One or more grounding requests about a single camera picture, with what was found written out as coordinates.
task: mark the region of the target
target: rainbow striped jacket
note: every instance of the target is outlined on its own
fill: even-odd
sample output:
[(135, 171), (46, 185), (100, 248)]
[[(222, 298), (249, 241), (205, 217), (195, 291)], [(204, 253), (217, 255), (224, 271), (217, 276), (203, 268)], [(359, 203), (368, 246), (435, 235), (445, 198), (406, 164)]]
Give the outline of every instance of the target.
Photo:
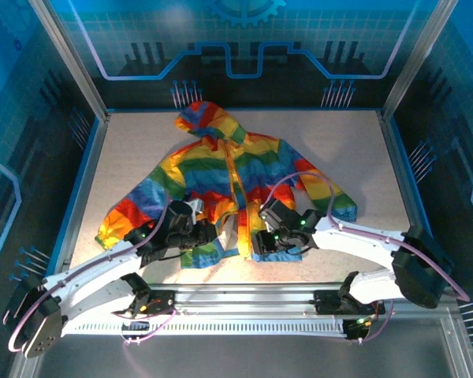
[[(298, 261), (285, 251), (252, 253), (251, 236), (266, 229), (258, 216), (271, 189), (293, 172), (318, 172), (285, 140), (246, 132), (237, 120), (211, 102), (194, 102), (175, 120), (175, 125), (200, 141), (165, 158), (151, 174), (108, 212), (96, 236), (111, 248), (133, 228), (157, 220), (165, 206), (166, 193), (172, 199), (201, 198), (203, 214), (216, 225), (219, 237), (181, 257), (182, 268), (205, 268), (221, 259), (240, 255), (256, 261)], [(356, 220), (356, 204), (334, 183), (336, 200), (333, 215), (344, 221)], [(306, 191), (315, 207), (326, 211), (330, 190), (319, 178), (296, 176), (284, 182), (274, 197), (295, 208), (291, 187)], [(235, 246), (229, 242), (237, 239)]]

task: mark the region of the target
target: enclosure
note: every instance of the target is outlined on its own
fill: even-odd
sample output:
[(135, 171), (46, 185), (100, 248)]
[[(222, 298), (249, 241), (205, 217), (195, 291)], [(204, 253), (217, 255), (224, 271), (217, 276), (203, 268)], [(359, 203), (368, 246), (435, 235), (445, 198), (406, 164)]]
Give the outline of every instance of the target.
[(11, 354), (18, 282), (103, 252), (109, 209), (198, 140), (174, 125), (198, 101), (287, 141), (357, 224), (425, 228), (473, 302), (473, 0), (0, 2), (0, 376), (473, 376), (473, 303), (451, 292), (434, 310), (397, 301), (362, 346), (305, 335), (307, 294), (378, 269), (336, 250), (154, 263), (141, 276), (192, 315), (164, 335), (127, 347), (103, 317)]

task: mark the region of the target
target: hood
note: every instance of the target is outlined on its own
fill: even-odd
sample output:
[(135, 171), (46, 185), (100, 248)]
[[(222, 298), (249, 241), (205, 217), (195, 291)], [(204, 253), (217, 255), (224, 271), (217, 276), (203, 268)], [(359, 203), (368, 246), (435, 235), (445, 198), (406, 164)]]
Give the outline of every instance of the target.
[(176, 118), (175, 125), (216, 147), (218, 139), (242, 144), (247, 132), (237, 120), (213, 102), (193, 102)]

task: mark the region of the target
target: jacket zipper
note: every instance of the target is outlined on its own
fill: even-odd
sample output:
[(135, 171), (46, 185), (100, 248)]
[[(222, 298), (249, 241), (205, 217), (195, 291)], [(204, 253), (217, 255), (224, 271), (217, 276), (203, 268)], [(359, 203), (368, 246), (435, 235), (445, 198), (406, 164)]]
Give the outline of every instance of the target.
[(245, 213), (246, 213), (246, 216), (247, 216), (247, 219), (246, 219), (246, 228), (247, 228), (247, 230), (246, 231), (247, 231), (247, 239), (249, 241), (250, 238), (251, 238), (251, 225), (249, 224), (249, 208), (248, 208), (249, 206), (248, 206), (247, 195), (245, 194), (244, 185), (242, 184), (242, 180), (240, 178), (240, 175), (238, 174), (238, 170), (237, 170), (237, 167), (235, 166), (235, 162), (233, 161), (233, 158), (231, 157), (231, 154), (228, 151), (227, 145), (228, 145), (228, 141), (225, 140), (224, 141), (224, 152), (225, 152), (225, 155), (226, 155), (226, 167), (228, 168), (228, 171), (230, 172), (231, 193), (235, 197), (234, 200), (238, 205), (238, 198), (237, 198), (237, 195), (235, 195), (235, 192), (233, 190), (233, 175), (231, 174), (230, 169), (232, 169), (235, 172), (236, 181), (238, 182), (238, 186), (240, 187), (240, 190), (242, 191), (242, 195), (244, 196)]

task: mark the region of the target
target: jacket sleeve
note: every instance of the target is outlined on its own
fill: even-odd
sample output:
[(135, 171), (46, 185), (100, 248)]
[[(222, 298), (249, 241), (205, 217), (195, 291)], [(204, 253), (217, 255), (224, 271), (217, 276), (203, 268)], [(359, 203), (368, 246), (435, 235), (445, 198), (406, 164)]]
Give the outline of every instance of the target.
[[(335, 200), (333, 204), (333, 216), (343, 221), (356, 221), (357, 205), (346, 195), (340, 187), (338, 187), (326, 175), (321, 173), (307, 159), (292, 148), (285, 140), (281, 140), (278, 145), (278, 156), (285, 167), (286, 175), (294, 172), (314, 172), (324, 176), (331, 183), (334, 189)], [(325, 212), (330, 203), (330, 188), (321, 179), (315, 176), (302, 175), (292, 178), (296, 188), (307, 192), (308, 196), (319, 211)]]
[(95, 240), (105, 249), (111, 248), (125, 235), (142, 224), (157, 220), (170, 200), (183, 199), (184, 176), (172, 156), (163, 160), (144, 180), (107, 213)]

